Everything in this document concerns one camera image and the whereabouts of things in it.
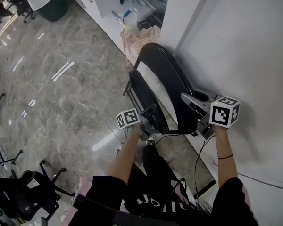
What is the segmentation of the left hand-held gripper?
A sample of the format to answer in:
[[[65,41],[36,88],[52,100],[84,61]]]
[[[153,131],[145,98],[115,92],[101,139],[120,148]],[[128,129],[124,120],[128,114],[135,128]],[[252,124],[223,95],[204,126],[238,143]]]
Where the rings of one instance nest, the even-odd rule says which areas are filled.
[[[156,108],[157,104],[153,103],[141,113],[138,113],[136,108],[120,112],[116,116],[119,128],[137,127],[142,132],[140,139],[147,140],[153,134],[159,133],[150,122]]]

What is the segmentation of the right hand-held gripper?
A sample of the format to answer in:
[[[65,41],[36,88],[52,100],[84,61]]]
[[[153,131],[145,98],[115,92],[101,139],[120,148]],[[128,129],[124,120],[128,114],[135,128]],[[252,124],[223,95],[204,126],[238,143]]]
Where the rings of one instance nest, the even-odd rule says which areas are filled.
[[[195,90],[195,96],[181,93],[181,99],[194,111],[205,113],[197,125],[197,131],[209,139],[213,136],[213,125],[230,128],[239,117],[240,100],[232,97],[221,97],[210,102],[210,97],[201,91]]]

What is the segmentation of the black folding chair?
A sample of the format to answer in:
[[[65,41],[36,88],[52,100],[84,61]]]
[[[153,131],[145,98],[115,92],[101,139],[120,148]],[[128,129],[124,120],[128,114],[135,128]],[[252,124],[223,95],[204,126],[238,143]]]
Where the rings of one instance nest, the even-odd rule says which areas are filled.
[[[142,112],[153,103],[157,108],[150,118],[151,124],[162,135],[196,135],[197,125],[205,113],[192,110],[182,99],[181,93],[195,96],[195,90],[173,55],[157,43],[146,44],[140,51],[134,69],[123,92],[135,108]],[[159,92],[170,100],[177,119],[177,129],[171,130],[161,109],[163,100]]]

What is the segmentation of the person's right forearm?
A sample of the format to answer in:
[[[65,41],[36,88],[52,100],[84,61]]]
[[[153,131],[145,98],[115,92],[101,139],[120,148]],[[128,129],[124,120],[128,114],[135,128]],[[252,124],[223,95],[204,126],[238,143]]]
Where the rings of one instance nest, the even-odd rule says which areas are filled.
[[[215,125],[213,126],[213,130],[215,132],[217,158],[233,154],[226,128]],[[221,187],[229,179],[238,177],[234,157],[224,160],[217,159],[217,164],[219,187]]]

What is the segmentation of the person's left forearm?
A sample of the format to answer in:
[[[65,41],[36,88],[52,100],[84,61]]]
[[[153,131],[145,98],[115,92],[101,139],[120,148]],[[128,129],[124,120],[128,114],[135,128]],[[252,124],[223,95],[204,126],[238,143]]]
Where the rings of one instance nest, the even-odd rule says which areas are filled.
[[[137,125],[132,127],[127,139],[108,169],[108,176],[118,178],[128,184],[137,145],[141,136],[141,127]]]

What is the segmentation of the black office chair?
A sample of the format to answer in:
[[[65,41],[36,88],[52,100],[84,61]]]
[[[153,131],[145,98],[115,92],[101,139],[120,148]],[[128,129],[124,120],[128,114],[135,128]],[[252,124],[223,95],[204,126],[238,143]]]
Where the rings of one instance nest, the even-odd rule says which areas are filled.
[[[28,3],[28,0],[14,0],[15,2],[15,6],[17,8],[17,13],[20,16],[23,16],[24,13],[26,13],[26,17],[23,20],[23,23],[26,24],[26,20],[28,17],[30,17],[32,20],[34,20],[34,16],[33,16],[33,10],[30,6],[30,4]]]
[[[45,160],[39,163],[42,172],[27,170],[19,178],[0,178],[0,209],[9,218],[21,218],[30,221],[40,209],[44,209],[47,217],[41,217],[41,226],[48,226],[49,220],[59,209],[58,193],[74,197],[55,185],[58,177],[66,168],[61,168],[53,179],[44,169]]]

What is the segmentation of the person's black trousers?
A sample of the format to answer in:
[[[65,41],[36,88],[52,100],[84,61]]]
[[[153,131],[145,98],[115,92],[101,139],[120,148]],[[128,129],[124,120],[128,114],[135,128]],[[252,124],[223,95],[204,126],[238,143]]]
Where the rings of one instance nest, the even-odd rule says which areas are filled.
[[[142,162],[145,172],[132,164],[127,184],[125,199],[134,199],[143,194],[155,200],[166,202],[176,200],[176,192],[181,192],[183,186],[174,186],[179,181],[167,162],[161,157],[153,145],[147,145],[142,150]]]

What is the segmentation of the beige checkered bag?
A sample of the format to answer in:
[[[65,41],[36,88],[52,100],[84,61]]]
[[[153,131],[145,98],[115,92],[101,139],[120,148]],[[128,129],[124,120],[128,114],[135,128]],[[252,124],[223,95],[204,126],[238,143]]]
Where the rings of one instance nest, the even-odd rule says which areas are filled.
[[[156,25],[150,28],[143,28],[137,36],[134,37],[130,47],[131,51],[139,54],[141,49],[149,43],[158,43],[161,29]]]

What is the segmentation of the person's black printed shirt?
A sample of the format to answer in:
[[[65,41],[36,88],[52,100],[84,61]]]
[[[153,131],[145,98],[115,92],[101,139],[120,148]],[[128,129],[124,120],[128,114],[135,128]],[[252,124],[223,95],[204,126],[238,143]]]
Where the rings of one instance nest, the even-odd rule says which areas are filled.
[[[86,196],[116,210],[124,206],[130,214],[174,221],[179,226],[258,226],[238,178],[219,188],[211,209],[184,202],[184,188],[174,191],[174,184],[152,179],[125,183],[112,176],[94,176]]]

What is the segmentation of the dark glass window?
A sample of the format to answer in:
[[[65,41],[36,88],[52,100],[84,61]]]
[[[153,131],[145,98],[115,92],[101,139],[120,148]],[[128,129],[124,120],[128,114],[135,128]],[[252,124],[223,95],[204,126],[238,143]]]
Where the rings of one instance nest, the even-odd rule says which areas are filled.
[[[123,25],[139,30],[151,27],[162,28],[168,0],[120,0],[120,8],[112,11]]]

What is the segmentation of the white-topped dark green tub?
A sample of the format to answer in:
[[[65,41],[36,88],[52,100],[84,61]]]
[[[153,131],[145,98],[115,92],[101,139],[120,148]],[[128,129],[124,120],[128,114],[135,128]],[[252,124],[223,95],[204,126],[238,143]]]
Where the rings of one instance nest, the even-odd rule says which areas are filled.
[[[68,10],[67,0],[27,0],[31,9],[49,22],[61,19]]]

